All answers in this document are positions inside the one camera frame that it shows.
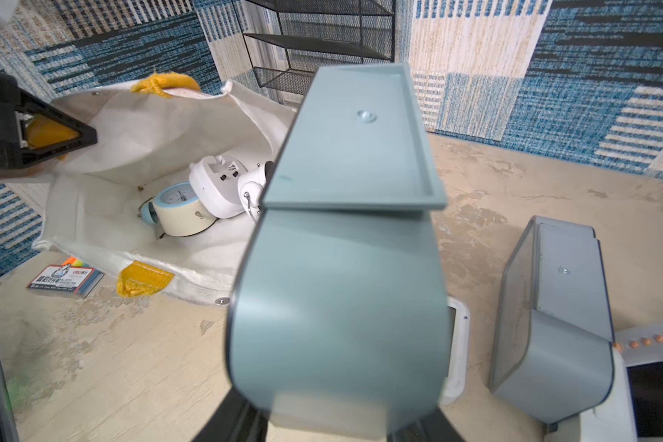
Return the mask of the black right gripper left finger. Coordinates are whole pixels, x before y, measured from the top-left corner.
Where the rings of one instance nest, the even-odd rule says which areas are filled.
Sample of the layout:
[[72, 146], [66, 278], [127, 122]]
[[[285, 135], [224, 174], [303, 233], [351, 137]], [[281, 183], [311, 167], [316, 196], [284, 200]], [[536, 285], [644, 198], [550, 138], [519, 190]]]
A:
[[267, 430], [267, 415], [230, 389], [193, 442], [265, 442]]

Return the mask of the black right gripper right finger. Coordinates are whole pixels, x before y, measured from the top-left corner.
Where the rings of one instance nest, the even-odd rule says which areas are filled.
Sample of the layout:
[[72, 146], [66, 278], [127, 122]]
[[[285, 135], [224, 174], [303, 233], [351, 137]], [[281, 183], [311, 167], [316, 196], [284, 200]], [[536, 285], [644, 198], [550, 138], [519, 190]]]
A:
[[389, 442], [464, 442], [464, 438], [436, 407], [430, 414], [390, 434]]

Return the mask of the white digital timer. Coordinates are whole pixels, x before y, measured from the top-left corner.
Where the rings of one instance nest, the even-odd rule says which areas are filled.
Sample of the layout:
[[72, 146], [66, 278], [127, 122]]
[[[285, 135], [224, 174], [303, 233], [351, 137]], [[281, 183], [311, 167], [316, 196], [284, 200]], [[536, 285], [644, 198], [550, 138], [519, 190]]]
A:
[[451, 405], [463, 394], [469, 359], [471, 314], [460, 300], [448, 297], [448, 308], [452, 322], [450, 339], [449, 371], [446, 377], [440, 404]]

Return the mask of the white canvas bag yellow handles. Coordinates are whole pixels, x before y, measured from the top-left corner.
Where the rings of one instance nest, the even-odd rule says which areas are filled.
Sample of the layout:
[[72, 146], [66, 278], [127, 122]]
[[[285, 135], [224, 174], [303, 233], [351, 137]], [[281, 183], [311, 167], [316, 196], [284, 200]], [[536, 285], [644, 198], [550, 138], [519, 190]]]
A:
[[50, 189], [36, 250], [60, 250], [117, 276], [134, 262], [172, 274], [166, 293], [213, 305], [230, 295], [252, 235], [246, 215], [176, 239], [138, 217], [145, 200], [178, 182], [207, 156], [229, 154], [252, 168], [277, 157], [295, 112], [228, 81], [219, 95], [171, 98], [133, 92], [131, 83], [53, 102], [93, 127], [95, 145], [68, 154], [46, 173]]

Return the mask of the white digital clock orange trim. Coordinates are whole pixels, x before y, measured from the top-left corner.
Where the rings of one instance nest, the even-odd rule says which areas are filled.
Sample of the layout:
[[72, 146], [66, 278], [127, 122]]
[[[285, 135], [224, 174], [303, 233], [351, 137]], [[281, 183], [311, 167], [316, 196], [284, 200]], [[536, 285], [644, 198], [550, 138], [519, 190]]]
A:
[[616, 333], [611, 392], [552, 426], [546, 441], [663, 441], [663, 324]]

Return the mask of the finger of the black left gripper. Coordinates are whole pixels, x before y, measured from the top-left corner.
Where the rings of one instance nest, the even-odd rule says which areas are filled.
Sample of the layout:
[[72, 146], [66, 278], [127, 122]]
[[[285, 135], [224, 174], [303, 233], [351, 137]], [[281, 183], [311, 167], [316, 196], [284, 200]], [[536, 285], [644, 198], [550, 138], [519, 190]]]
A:
[[96, 129], [0, 73], [0, 171], [29, 169], [97, 143]]

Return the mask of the grey square device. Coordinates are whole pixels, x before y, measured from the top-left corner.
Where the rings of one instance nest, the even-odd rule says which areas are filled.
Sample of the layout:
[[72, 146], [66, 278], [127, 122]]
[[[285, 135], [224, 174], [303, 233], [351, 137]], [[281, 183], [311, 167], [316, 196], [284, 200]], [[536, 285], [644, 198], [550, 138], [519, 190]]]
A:
[[489, 389], [558, 423], [608, 397], [613, 340], [594, 228], [532, 217], [502, 275]]

